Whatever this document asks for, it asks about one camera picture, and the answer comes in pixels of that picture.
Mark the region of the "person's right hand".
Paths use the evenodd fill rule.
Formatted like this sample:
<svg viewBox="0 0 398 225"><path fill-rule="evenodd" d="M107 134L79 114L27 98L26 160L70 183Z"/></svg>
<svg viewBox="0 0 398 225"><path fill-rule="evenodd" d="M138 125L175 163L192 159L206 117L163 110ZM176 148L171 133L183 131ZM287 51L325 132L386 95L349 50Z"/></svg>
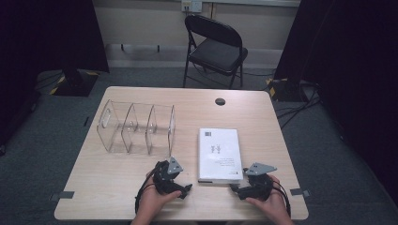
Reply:
<svg viewBox="0 0 398 225"><path fill-rule="evenodd" d="M274 189L265 201L254 198L246 198L245 201L257 207L267 218L290 217L286 210L283 194L279 191L280 180L273 175L270 176L270 179L273 181Z"/></svg>

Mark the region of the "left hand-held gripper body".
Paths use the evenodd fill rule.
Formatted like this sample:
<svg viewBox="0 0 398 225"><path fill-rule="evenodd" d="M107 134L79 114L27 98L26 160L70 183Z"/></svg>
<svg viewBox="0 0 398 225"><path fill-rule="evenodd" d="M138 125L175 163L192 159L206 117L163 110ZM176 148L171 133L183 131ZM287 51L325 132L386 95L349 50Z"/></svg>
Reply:
<svg viewBox="0 0 398 225"><path fill-rule="evenodd" d="M154 169L153 182L160 194L169 194L182 187L174 179L183 171L181 165L174 157L169 160L159 161Z"/></svg>

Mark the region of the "clear acrylic book rack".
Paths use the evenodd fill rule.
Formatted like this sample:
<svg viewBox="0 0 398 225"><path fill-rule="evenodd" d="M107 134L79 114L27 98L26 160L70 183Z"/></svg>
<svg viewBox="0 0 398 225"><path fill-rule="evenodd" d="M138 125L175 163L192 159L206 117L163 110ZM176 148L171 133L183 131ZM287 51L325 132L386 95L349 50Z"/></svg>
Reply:
<svg viewBox="0 0 398 225"><path fill-rule="evenodd" d="M109 153L170 157L176 120L174 105L108 100L97 132Z"/></svg>

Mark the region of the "white wall socket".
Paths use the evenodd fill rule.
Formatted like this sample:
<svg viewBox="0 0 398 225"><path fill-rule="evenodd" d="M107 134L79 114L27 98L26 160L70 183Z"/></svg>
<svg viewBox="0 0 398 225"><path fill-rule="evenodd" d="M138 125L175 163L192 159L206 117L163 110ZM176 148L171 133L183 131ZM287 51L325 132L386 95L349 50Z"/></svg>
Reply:
<svg viewBox="0 0 398 225"><path fill-rule="evenodd" d="M183 12L200 13L203 2L200 0L181 0L181 10Z"/></svg>

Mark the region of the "grey tape strip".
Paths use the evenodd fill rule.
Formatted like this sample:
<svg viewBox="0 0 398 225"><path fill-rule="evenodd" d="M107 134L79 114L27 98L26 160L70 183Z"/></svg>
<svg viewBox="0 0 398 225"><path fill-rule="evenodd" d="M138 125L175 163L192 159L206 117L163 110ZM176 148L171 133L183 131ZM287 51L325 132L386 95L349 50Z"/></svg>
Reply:
<svg viewBox="0 0 398 225"><path fill-rule="evenodd" d="M290 193L292 196L302 195L304 198L311 196L311 193L309 190L303 190L301 188L290 189Z"/></svg>
<svg viewBox="0 0 398 225"><path fill-rule="evenodd" d="M74 195L73 191L60 191L51 195L50 200L52 202L58 202L60 199L72 199Z"/></svg>

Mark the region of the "black folding chair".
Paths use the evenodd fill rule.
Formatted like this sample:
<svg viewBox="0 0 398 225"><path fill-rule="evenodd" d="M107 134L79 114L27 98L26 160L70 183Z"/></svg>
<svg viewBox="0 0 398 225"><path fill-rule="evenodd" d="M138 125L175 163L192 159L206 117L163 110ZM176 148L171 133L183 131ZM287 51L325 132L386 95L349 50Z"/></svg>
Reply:
<svg viewBox="0 0 398 225"><path fill-rule="evenodd" d="M231 78L228 88L231 89L235 77L243 85L243 62L248 50L243 46L240 34L230 25L218 22L201 15L188 15L185 18L188 31L188 50L186 56L183 86L187 79L189 63L201 66Z"/></svg>

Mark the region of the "black stand base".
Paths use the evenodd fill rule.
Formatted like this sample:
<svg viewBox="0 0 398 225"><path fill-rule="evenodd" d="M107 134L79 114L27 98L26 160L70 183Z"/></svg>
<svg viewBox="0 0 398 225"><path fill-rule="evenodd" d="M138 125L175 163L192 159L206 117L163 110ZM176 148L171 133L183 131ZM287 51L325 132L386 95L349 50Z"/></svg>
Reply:
<svg viewBox="0 0 398 225"><path fill-rule="evenodd" d="M266 80L270 97L280 102L307 102L308 98L299 83L288 79Z"/></svg>
<svg viewBox="0 0 398 225"><path fill-rule="evenodd" d="M62 71L62 76L50 91L54 96L88 97L98 72L85 70Z"/></svg>

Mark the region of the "white book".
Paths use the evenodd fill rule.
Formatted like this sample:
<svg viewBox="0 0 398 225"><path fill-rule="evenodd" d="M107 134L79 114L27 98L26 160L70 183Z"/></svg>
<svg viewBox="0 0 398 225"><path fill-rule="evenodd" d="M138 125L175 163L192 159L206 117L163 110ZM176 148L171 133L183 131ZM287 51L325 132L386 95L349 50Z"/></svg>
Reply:
<svg viewBox="0 0 398 225"><path fill-rule="evenodd" d="M209 184L238 184L243 169L236 129L199 129L198 182Z"/></svg>

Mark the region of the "dark curtain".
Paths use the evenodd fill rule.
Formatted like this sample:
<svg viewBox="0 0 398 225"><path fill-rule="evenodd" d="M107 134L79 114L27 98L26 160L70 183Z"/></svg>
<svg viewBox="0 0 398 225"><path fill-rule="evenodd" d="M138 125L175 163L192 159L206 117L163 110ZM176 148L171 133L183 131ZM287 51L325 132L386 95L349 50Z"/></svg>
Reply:
<svg viewBox="0 0 398 225"><path fill-rule="evenodd" d="M109 66L93 0L0 0L0 146L35 105L44 71Z"/></svg>
<svg viewBox="0 0 398 225"><path fill-rule="evenodd" d="M344 140L398 204L398 0L300 0L275 77L319 85Z"/></svg>

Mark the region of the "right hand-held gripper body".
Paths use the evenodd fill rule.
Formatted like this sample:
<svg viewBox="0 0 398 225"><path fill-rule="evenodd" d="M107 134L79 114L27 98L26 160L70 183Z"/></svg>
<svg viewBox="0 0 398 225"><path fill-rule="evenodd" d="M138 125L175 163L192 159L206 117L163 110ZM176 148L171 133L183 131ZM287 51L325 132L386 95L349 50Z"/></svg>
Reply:
<svg viewBox="0 0 398 225"><path fill-rule="evenodd" d="M245 173L249 178L248 187L240 187L237 193L241 200L246 198L260 198L266 200L273 189L273 181L268 173L276 171L277 168L266 164L254 162Z"/></svg>

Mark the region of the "person's left hand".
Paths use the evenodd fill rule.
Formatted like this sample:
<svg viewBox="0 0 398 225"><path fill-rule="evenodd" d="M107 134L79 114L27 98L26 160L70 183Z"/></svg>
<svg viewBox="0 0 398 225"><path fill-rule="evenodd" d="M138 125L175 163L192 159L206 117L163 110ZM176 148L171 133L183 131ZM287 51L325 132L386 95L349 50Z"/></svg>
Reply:
<svg viewBox="0 0 398 225"><path fill-rule="evenodd" d="M179 190L169 194L160 194L154 185L148 185L142 194L136 216L153 219L164 205L179 198L180 194Z"/></svg>

